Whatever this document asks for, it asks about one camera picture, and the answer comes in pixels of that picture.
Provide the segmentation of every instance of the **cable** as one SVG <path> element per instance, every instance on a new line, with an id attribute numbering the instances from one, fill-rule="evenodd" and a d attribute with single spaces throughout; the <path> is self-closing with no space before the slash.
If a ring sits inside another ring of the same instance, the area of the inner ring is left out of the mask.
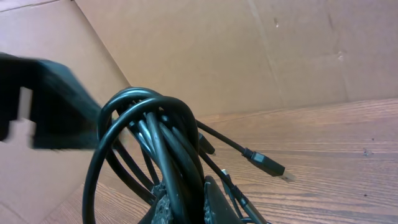
<path id="1" fill-rule="evenodd" d="M 111 117 L 114 111 L 119 114 L 115 120 Z M 140 170 L 119 141 L 119 133 L 124 128 L 128 128 L 139 143 L 153 182 Z M 154 191 L 155 186 L 164 184 L 166 192 L 164 197 L 170 201 L 172 216 L 176 223 L 203 223 L 205 178 L 199 156 L 229 188 L 231 198 L 234 197 L 249 215 L 249 219 L 243 218 L 235 202 L 234 207 L 237 212 L 239 211 L 242 221 L 267 223 L 231 179 L 207 156 L 206 152 L 213 153 L 214 148 L 203 135 L 200 135 L 199 141 L 198 128 L 229 144 L 266 172 L 275 175 L 285 172 L 283 166 L 272 160 L 274 163 L 269 166 L 268 157 L 261 157 L 262 154 L 243 148 L 195 120 L 190 108 L 184 102 L 162 96 L 146 88 L 127 88 L 113 96 L 99 114 L 97 126 L 99 144 L 91 159 L 83 191 L 83 223 L 95 223 L 95 189 L 105 159 L 118 177 L 149 205 L 158 202 L 159 198 L 156 196 L 162 195 Z M 112 148 L 116 149 L 144 187 L 124 169 Z M 152 161 L 160 169 L 162 181 L 159 180 Z"/>

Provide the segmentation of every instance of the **wooden table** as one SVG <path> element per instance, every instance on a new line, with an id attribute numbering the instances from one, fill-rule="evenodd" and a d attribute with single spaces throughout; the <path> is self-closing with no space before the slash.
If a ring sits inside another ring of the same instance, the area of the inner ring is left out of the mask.
<path id="1" fill-rule="evenodd" d="M 211 158 L 272 223 L 398 223 L 398 100 L 209 116 L 204 123 L 286 166 L 286 184 L 215 138 Z M 144 167 L 137 144 L 133 157 Z M 206 174 L 216 175 L 207 165 Z M 81 223 L 80 187 L 44 223 Z M 149 208 L 107 164 L 97 223 L 136 223 Z"/>

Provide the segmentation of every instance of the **cable bundle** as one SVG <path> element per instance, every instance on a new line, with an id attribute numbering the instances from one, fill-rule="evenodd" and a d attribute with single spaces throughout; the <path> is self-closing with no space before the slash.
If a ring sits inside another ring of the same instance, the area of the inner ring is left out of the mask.
<path id="1" fill-rule="evenodd" d="M 116 120 L 112 120 L 113 111 L 119 114 Z M 140 170 L 119 141 L 119 133 L 125 127 L 138 141 L 152 180 Z M 95 223 L 95 189 L 105 159 L 118 177 L 149 205 L 152 205 L 159 197 L 164 197 L 164 193 L 160 194 L 155 187 L 164 184 L 175 223 L 204 223 L 205 178 L 199 156 L 228 186 L 231 194 L 248 213 L 250 218 L 246 221 L 266 223 L 237 186 L 233 185 L 229 176 L 217 167 L 203 149 L 200 149 L 198 128 L 237 149 L 251 162 L 255 162 L 254 159 L 261 155 L 243 148 L 196 121 L 190 108 L 176 98 L 162 96 L 146 88 L 127 88 L 112 97 L 102 108 L 98 119 L 99 144 L 86 176 L 83 192 L 83 223 Z M 120 154 L 143 186 L 125 170 L 112 149 Z M 162 183 L 152 161 L 161 170 Z"/>

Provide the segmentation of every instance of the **wood grain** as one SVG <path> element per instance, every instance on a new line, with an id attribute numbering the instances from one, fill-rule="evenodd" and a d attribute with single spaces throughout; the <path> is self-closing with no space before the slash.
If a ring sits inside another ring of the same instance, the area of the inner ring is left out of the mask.
<path id="1" fill-rule="evenodd" d="M 216 147 L 211 158 L 272 223 L 398 223 L 398 100 L 216 115 L 202 121 L 297 176 L 291 184 L 269 177 L 209 137 Z M 136 143 L 128 142 L 143 167 Z M 136 223 L 148 209 L 107 164 L 96 194 L 98 223 Z M 81 195 L 82 187 L 44 223 L 81 223 Z"/>

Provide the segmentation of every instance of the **brown cardboard wall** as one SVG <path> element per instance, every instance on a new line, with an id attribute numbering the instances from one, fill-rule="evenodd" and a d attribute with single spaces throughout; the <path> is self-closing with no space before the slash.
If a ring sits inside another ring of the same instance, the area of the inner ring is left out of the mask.
<path id="1" fill-rule="evenodd" d="M 398 95 L 394 0 L 76 0 L 130 84 L 195 114 Z"/>
<path id="2" fill-rule="evenodd" d="M 0 12 L 0 52 L 65 64 L 102 105 L 128 85 L 73 1 Z M 29 149 L 33 127 L 0 142 L 0 223 L 39 223 L 84 181 L 91 152 Z"/>

